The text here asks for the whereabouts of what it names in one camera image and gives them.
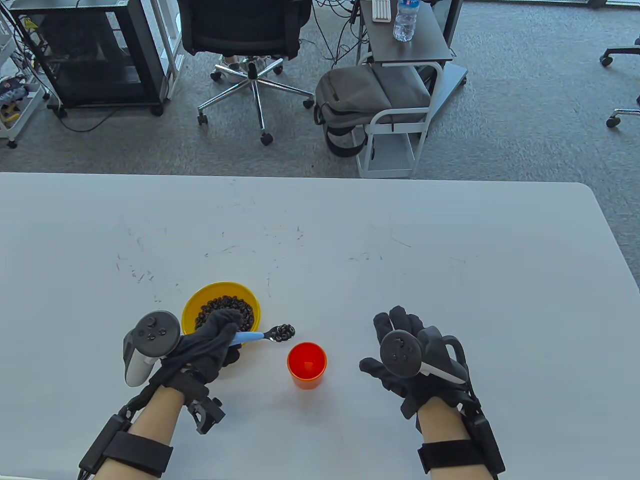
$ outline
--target hand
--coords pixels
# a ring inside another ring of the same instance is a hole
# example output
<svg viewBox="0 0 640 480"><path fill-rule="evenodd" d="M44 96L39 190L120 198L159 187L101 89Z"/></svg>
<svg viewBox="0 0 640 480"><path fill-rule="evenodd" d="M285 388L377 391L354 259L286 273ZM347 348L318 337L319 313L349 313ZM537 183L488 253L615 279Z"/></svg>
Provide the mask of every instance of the hand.
<svg viewBox="0 0 640 480"><path fill-rule="evenodd" d="M184 369L202 383L218 378L220 369L240 358L240 345L229 348L242 315L237 310L215 310L192 335L180 338L178 346L162 360L162 367L149 383L164 385L173 375Z"/></svg>
<svg viewBox="0 0 640 480"><path fill-rule="evenodd" d="M404 308L400 306L394 307L388 315L386 313L376 315L373 325L376 328L378 342L381 342L392 330L406 330L416 336L424 329L422 321L417 316L407 315ZM393 375L374 358L363 358L360 361L360 370L380 379L383 387L404 398L400 410L406 419L413 417L432 397L440 397L451 407L458 406L467 398L470 400L465 384L457 385L435 375L418 374L411 378L400 378Z"/></svg>

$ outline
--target orange cup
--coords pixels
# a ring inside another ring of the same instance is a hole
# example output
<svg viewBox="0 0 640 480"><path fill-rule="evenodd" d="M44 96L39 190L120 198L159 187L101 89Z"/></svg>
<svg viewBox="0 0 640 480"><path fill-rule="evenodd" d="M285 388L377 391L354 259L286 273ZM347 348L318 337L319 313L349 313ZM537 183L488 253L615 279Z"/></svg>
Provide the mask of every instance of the orange cup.
<svg viewBox="0 0 640 480"><path fill-rule="evenodd" d="M326 353L320 346L304 342L294 346L287 357L293 383L303 390L316 388L326 370Z"/></svg>

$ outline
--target water bottle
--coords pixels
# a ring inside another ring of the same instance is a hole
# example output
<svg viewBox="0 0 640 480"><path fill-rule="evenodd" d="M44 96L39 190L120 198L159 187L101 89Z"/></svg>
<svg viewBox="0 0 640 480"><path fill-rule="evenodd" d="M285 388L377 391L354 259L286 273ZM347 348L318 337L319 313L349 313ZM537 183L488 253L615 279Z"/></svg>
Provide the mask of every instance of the water bottle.
<svg viewBox="0 0 640 480"><path fill-rule="evenodd" d="M394 38L408 42L415 32L415 19L418 16L420 0L398 0L398 13L394 24Z"/></svg>

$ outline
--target black office chair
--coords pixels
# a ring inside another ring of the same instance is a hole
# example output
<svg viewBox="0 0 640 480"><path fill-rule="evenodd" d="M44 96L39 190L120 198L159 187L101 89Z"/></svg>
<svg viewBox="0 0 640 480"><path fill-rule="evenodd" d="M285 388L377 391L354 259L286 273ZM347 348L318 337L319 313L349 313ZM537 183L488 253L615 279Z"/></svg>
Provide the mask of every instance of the black office chair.
<svg viewBox="0 0 640 480"><path fill-rule="evenodd" d="M626 55L640 55L640 36L636 38L633 47L614 47L606 49L602 55L600 55L600 64L603 67L608 67L613 62L611 54L626 54ZM636 103L640 106L640 95L636 98ZM614 108L613 113L607 119L607 126L612 129L620 124L620 115L634 115L640 116L640 109L637 108Z"/></svg>
<svg viewBox="0 0 640 480"><path fill-rule="evenodd" d="M264 127L259 86L295 93L307 99L303 105L314 105L314 94L266 79L269 72L282 73L283 58L292 59L300 49L300 29L311 15L312 0L178 0L182 45L192 55L213 52L225 57L246 56L248 73L237 72L224 65L216 65L211 78L220 79L222 73L241 77L242 81L207 100L198 107L198 123L207 123L203 110L247 87L251 87L262 136L269 145L273 137ZM273 61L257 71L256 59L271 56Z"/></svg>

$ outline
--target scratch mark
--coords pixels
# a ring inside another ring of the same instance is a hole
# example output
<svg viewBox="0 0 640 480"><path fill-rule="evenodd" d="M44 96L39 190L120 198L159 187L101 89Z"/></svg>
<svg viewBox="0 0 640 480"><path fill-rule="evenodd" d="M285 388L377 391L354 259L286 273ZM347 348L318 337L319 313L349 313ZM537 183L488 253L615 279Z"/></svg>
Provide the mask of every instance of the scratch mark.
<svg viewBox="0 0 640 480"><path fill-rule="evenodd" d="M404 245L404 246L407 246L407 247L411 248L411 245L406 244L404 242L400 242L400 240L398 240L398 239L395 239L395 238L391 237L391 240L393 240L394 242L399 243L400 245Z"/></svg>

